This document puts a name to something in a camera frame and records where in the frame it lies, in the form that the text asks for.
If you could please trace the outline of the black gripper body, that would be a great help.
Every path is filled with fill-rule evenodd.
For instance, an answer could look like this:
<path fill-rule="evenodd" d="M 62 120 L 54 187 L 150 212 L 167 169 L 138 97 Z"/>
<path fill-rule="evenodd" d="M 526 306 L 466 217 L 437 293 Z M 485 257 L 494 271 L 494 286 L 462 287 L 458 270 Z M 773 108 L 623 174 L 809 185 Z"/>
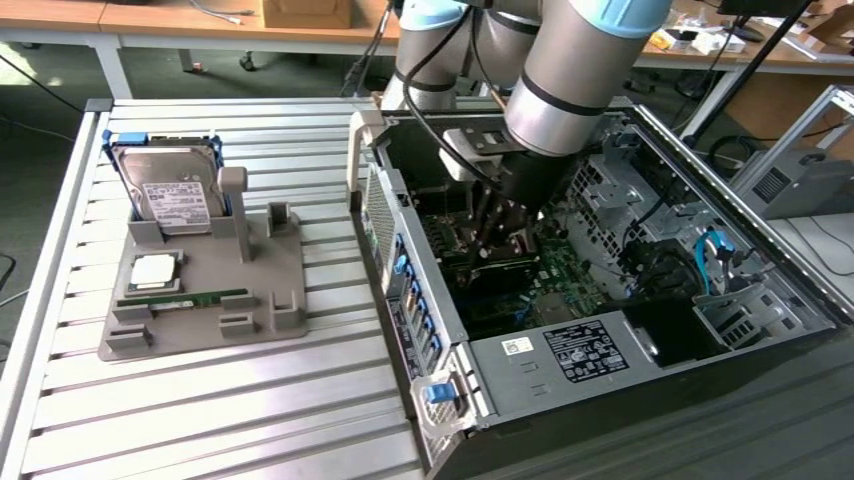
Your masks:
<path fill-rule="evenodd" d="M 500 195 L 534 215 L 554 194 L 574 161 L 574 154 L 558 157 L 532 151 L 505 154 L 500 163 Z"/>

